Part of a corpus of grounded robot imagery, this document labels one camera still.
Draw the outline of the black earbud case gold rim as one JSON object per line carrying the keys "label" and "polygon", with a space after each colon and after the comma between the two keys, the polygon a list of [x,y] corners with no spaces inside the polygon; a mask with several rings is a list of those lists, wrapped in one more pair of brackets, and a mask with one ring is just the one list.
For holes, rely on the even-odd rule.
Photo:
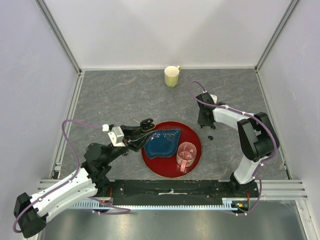
{"label": "black earbud case gold rim", "polygon": [[154,120],[152,118],[144,119],[140,122],[140,128],[142,132],[149,132],[154,130],[156,125],[154,124]]}

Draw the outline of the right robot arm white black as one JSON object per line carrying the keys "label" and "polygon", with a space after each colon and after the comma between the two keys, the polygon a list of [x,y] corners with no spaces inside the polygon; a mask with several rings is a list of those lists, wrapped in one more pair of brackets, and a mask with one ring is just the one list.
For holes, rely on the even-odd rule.
{"label": "right robot arm white black", "polygon": [[251,114],[233,109],[223,102],[215,102],[214,96],[208,92],[199,94],[195,99],[199,107],[197,123],[201,128],[215,129],[215,123],[220,123],[238,131],[243,157],[222,190],[235,197],[253,190],[258,168],[280,146],[268,115],[264,112]]}

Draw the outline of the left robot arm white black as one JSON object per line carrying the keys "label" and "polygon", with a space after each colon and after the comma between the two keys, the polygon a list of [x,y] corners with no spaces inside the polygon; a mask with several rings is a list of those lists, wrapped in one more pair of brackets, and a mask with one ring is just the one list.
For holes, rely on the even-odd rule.
{"label": "left robot arm white black", "polygon": [[20,194],[15,202],[13,231],[30,238],[41,232],[48,222],[79,201],[95,196],[106,196],[111,187],[107,178],[110,163],[128,151],[138,152],[155,132],[151,118],[138,126],[103,124],[95,129],[106,132],[111,143],[91,143],[85,161],[54,185],[32,195]]}

